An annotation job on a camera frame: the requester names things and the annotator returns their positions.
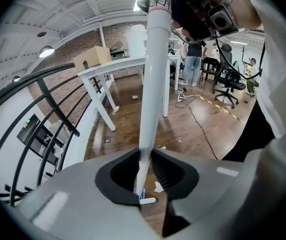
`white pole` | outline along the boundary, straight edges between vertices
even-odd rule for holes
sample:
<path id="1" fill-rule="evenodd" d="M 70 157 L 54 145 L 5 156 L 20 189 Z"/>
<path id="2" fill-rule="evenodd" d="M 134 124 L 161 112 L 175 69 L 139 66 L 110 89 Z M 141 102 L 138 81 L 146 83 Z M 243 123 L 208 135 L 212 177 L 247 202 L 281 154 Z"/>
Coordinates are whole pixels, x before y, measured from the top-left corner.
<path id="1" fill-rule="evenodd" d="M 101 35 L 102 45 L 103 47 L 106 47 L 102 23 L 100 22 L 98 26 L 99 26 L 99 33 Z M 109 78 L 111 78 L 112 82 L 114 82 L 114 76 L 112 74 L 109 75 Z"/>
<path id="2" fill-rule="evenodd" d="M 176 71 L 175 71 L 175 89 L 177 91 L 178 81 L 179 81 L 179 69 L 181 65 L 181 56 L 179 55 L 176 61 Z"/>
<path id="3" fill-rule="evenodd" d="M 165 74 L 165 83 L 163 87 L 163 117 L 168 116 L 168 103 L 169 103 L 169 80 L 170 80 L 170 60 L 167 59 L 167 66 L 166 66 L 166 74 Z"/>
<path id="4" fill-rule="evenodd" d="M 100 22 L 98 26 L 99 26 L 99 33 L 101 35 L 102 45 L 103 47 L 106 47 L 102 23 Z"/>
<path id="5" fill-rule="evenodd" d="M 162 106 L 171 17 L 171 0 L 150 0 L 147 20 L 147 59 L 139 135 L 141 156 L 136 186 L 136 193 L 139 196 L 145 183 Z"/>

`yellow tape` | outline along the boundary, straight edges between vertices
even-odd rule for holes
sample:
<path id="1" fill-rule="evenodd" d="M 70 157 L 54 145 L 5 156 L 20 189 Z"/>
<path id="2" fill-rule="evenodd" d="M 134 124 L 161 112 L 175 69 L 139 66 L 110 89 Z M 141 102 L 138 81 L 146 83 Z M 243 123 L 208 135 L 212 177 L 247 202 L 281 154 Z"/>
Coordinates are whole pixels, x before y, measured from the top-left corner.
<path id="1" fill-rule="evenodd" d="M 205 98 L 203 98 L 203 97 L 201 97 L 201 96 L 199 96 L 199 98 L 200 98 L 201 100 L 207 101 L 208 103 L 210 103 L 210 104 L 212 104 L 212 105 L 215 105 L 215 106 L 218 107 L 220 110 L 224 110 L 226 113 L 232 115 L 234 118 L 238 119 L 240 122 L 242 122 L 243 124 L 245 124 L 242 120 L 240 120 L 240 119 L 239 119 L 237 116 L 235 116 L 234 114 L 230 113 L 227 109 L 224 109 L 223 107 L 220 107 L 219 105 L 214 104 L 214 103 L 212 103 L 211 101 L 209 101 L 208 99 L 205 99 Z"/>

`paper scrap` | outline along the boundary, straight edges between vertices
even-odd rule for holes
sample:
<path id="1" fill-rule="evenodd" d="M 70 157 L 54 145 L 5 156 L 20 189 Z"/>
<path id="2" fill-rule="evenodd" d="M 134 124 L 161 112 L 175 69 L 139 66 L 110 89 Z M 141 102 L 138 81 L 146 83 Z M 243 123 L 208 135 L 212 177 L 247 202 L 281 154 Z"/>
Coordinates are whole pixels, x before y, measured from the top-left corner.
<path id="1" fill-rule="evenodd" d="M 160 185 L 159 182 L 155 181 L 155 189 L 154 189 L 154 192 L 157 192 L 157 193 L 161 193 L 163 192 L 164 189 L 163 187 Z"/>

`black railing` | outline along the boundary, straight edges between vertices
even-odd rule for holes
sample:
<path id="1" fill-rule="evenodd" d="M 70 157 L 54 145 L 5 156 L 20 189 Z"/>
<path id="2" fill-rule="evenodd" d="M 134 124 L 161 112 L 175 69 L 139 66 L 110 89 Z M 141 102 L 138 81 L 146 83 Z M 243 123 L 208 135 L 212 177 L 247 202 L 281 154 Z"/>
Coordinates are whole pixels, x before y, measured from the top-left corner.
<path id="1" fill-rule="evenodd" d="M 58 134 L 60 133 L 61 129 L 63 128 L 63 126 L 65 125 L 68 130 L 70 131 L 70 136 L 69 139 L 67 141 L 67 143 L 64 145 L 63 148 L 63 152 L 61 154 L 61 158 L 59 160 L 59 163 L 56 164 L 56 166 L 54 166 L 54 173 L 59 172 L 60 170 L 62 170 L 63 167 L 63 163 L 65 160 L 65 156 L 69 147 L 69 144 L 72 140 L 72 137 L 75 136 L 79 136 L 80 133 L 79 131 L 76 129 L 81 118 L 83 117 L 86 109 L 88 108 L 89 104 L 91 103 L 91 100 L 89 101 L 89 103 L 87 104 L 87 106 L 85 107 L 84 111 L 81 113 L 77 123 L 75 125 L 73 125 L 70 121 L 69 121 L 69 116 L 72 114 L 72 112 L 75 110 L 75 108 L 80 104 L 80 102 L 87 96 L 87 92 L 85 91 L 85 93 L 82 95 L 82 97 L 73 105 L 73 107 L 70 109 L 70 111 L 67 113 L 67 115 L 64 115 L 64 113 L 62 112 L 62 110 L 59 108 L 59 106 L 66 101 L 74 92 L 76 92 L 78 89 L 80 89 L 84 84 L 80 84 L 78 87 L 76 87 L 75 89 L 73 89 L 72 91 L 70 91 L 65 97 L 63 97 L 59 102 L 55 102 L 53 96 L 51 95 L 51 92 L 53 92 L 54 90 L 56 90 L 57 88 L 61 87 L 62 85 L 65 85 L 67 83 L 69 83 L 71 80 L 77 78 L 77 75 L 62 81 L 61 83 L 57 84 L 56 86 L 48 89 L 43 78 L 47 77 L 49 75 L 55 74 L 57 72 L 61 72 L 70 68 L 75 67 L 75 65 L 73 63 L 69 63 L 69 64 L 65 64 L 65 65 L 61 65 L 61 66 L 55 66 L 55 67 L 49 67 L 46 69 L 43 69 L 41 71 L 38 71 L 36 73 L 33 74 L 29 74 L 25 77 L 22 77 L 18 82 L 12 83 L 9 86 L 5 87 L 4 89 L 2 89 L 0 91 L 0 106 L 6 101 L 8 100 L 11 96 L 15 95 L 18 91 L 22 90 L 23 88 L 29 86 L 32 83 L 37 83 L 42 95 L 39 96 L 38 98 L 36 98 L 31 104 L 29 104 L 17 117 L 16 119 L 11 123 L 11 125 L 7 128 L 7 130 L 5 131 L 5 133 L 3 134 L 3 136 L 0 139 L 0 150 L 3 146 L 3 144 L 5 143 L 6 139 L 8 138 L 8 136 L 10 135 L 10 133 L 12 132 L 12 130 L 14 129 L 14 127 L 20 122 L 20 120 L 22 120 L 22 118 L 25 116 L 25 114 L 33 107 L 35 106 L 37 103 L 39 103 L 41 100 L 46 99 L 46 101 L 48 102 L 48 104 L 51 107 L 51 110 L 45 115 L 44 119 L 38 123 L 37 127 L 34 129 L 34 131 L 32 132 L 32 134 L 30 135 L 30 137 L 28 138 L 25 147 L 23 149 L 22 154 L 19 157 L 16 169 L 15 169 L 15 173 L 14 173 L 14 178 L 13 178 L 13 182 L 12 182 L 12 186 L 9 187 L 8 185 L 5 185 L 5 191 L 7 191 L 7 193 L 0 193 L 0 198 L 6 198 L 8 197 L 7 200 L 2 200 L 5 203 L 9 203 L 11 206 L 14 206 L 15 202 L 21 200 L 24 195 L 26 193 L 28 193 L 29 191 L 31 191 L 30 188 L 25 187 L 25 190 L 27 190 L 27 192 L 20 192 L 16 189 L 17 186 L 17 182 L 18 182 L 18 178 L 19 178 L 19 174 L 22 168 L 22 165 L 24 163 L 25 157 L 27 155 L 27 152 L 30 150 L 31 145 L 34 141 L 35 138 L 37 138 L 37 134 L 39 132 L 39 130 L 43 127 L 43 125 L 45 124 L 45 122 L 49 119 L 49 117 L 55 113 L 58 118 L 62 121 L 62 123 L 60 124 L 60 126 L 58 127 L 58 129 L 56 130 L 55 133 L 53 133 L 53 136 L 50 140 L 50 142 L 48 143 L 46 149 L 44 150 L 42 155 L 42 160 L 41 160 L 41 164 L 38 170 L 38 175 L 37 175 L 37 179 L 36 179 L 36 185 L 39 186 L 41 184 L 42 181 L 42 176 L 44 173 L 44 169 L 45 169 L 45 165 L 47 162 L 47 159 L 49 157 L 49 154 L 52 150 L 52 148 L 54 147 L 55 144 L 55 140 L 58 136 Z M 96 78 L 92 78 L 94 83 L 93 85 L 96 87 L 97 92 L 101 93 L 100 88 L 101 86 L 98 84 L 99 81 L 96 80 Z"/>

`cable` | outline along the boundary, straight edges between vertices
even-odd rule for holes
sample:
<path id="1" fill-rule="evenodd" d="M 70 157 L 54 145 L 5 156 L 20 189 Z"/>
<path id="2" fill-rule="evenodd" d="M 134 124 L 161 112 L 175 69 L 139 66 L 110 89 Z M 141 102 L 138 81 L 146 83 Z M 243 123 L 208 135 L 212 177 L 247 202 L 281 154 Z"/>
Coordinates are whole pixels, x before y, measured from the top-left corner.
<path id="1" fill-rule="evenodd" d="M 217 158 L 217 156 L 216 156 L 216 154 L 215 154 L 215 152 L 214 152 L 214 150 L 213 150 L 212 145 L 209 143 L 209 141 L 208 141 L 208 139 L 207 139 L 207 136 L 206 136 L 206 133 L 205 133 L 204 128 L 198 123 L 198 121 L 197 121 L 197 119 L 196 119 L 196 117 L 195 117 L 195 115 L 194 115 L 194 113 L 193 113 L 191 107 L 189 106 L 189 104 L 192 103 L 196 97 L 201 97 L 201 96 L 200 96 L 200 95 L 197 95 L 197 94 L 193 94 L 193 95 L 188 95 L 188 96 L 186 96 L 186 95 L 183 94 L 183 91 L 184 91 L 184 90 L 183 90 L 182 88 L 177 88 L 177 90 L 175 91 L 175 93 L 178 94 L 177 102 L 176 102 L 176 104 L 175 104 L 175 107 L 178 108 L 178 109 L 180 109 L 180 108 L 181 108 L 181 109 L 184 109 L 185 107 L 188 107 L 188 108 L 189 108 L 189 110 L 191 111 L 191 113 L 192 113 L 192 115 L 193 115 L 193 117 L 194 117 L 194 119 L 195 119 L 195 122 L 196 122 L 196 123 L 199 125 L 199 127 L 202 129 L 202 131 L 203 131 L 203 133 L 204 133 L 204 136 L 205 136 L 205 139 L 206 139 L 206 141 L 207 141 L 209 147 L 211 148 L 212 153 L 213 153 L 215 159 L 218 160 L 218 158 Z M 188 97 L 194 97 L 194 98 L 192 99 L 192 101 L 187 102 L 187 101 L 186 101 L 186 98 L 188 98 Z M 180 103 L 180 102 L 182 102 L 182 101 L 186 102 L 186 105 L 185 105 L 185 106 L 181 106 L 181 107 L 180 107 L 180 106 L 177 106 L 177 104 Z"/>
<path id="2" fill-rule="evenodd" d="M 175 91 L 175 93 L 176 94 L 178 94 L 178 96 L 177 96 L 177 102 L 176 102 L 176 104 L 175 104 L 175 107 L 177 107 L 177 108 L 181 108 L 181 109 L 183 109 L 183 108 L 185 108 L 186 106 L 184 106 L 184 107 L 180 107 L 180 106 L 176 106 L 179 102 L 182 102 L 183 100 L 185 100 L 186 98 L 188 98 L 188 97 L 201 97 L 200 95 L 197 95 L 197 94 L 195 94 L 195 95 L 188 95 L 188 96 L 186 96 L 186 95 L 184 95 L 183 94 L 183 92 L 184 92 L 184 89 L 182 89 L 182 88 L 177 88 L 177 90 Z"/>
<path id="3" fill-rule="evenodd" d="M 194 117 L 194 119 L 195 119 L 195 122 L 196 122 L 196 123 L 199 125 L 199 127 L 203 130 L 203 133 L 204 133 L 204 136 L 205 136 L 205 138 L 206 138 L 206 141 L 207 141 L 208 145 L 210 146 L 214 157 L 216 158 L 216 160 L 218 160 L 218 158 L 217 158 L 217 156 L 216 156 L 216 154 L 215 154 L 215 152 L 214 152 L 214 150 L 213 150 L 212 145 L 209 143 L 209 141 L 208 141 L 208 139 L 207 139 L 207 136 L 206 136 L 206 133 L 205 133 L 205 131 L 204 131 L 204 128 L 203 128 L 203 127 L 199 124 L 199 122 L 196 120 L 196 117 L 195 117 L 195 115 L 194 115 L 194 113 L 193 113 L 191 107 L 189 106 L 189 103 L 187 103 L 187 106 L 188 106 L 189 110 L 191 111 L 191 113 L 192 113 L 192 115 L 193 115 L 193 117 Z"/>
<path id="4" fill-rule="evenodd" d="M 216 39 L 216 44 L 217 44 L 217 48 L 219 50 L 219 53 L 222 55 L 222 57 L 224 58 L 224 60 L 227 62 L 227 64 L 229 65 L 229 67 L 231 68 L 232 71 L 234 71 L 236 74 L 238 74 L 239 76 L 243 77 L 244 79 L 246 80 L 249 80 L 249 79 L 253 79 L 255 77 L 257 77 L 263 70 L 261 69 L 261 65 L 262 65 L 262 62 L 263 62 L 263 57 L 264 57 L 264 53 L 265 53 L 265 43 L 264 43 L 264 47 L 263 47 L 263 51 L 262 51 L 262 55 L 261 55 L 261 62 L 260 62 L 260 65 L 259 65 L 259 68 L 260 70 L 258 71 L 258 73 L 256 75 L 253 75 L 253 76 L 250 76 L 250 77 L 245 77 L 242 73 L 238 72 L 234 67 L 233 65 L 229 62 L 229 60 L 226 58 L 226 56 L 224 55 L 221 47 L 219 46 L 219 43 L 218 43 L 218 40 Z"/>

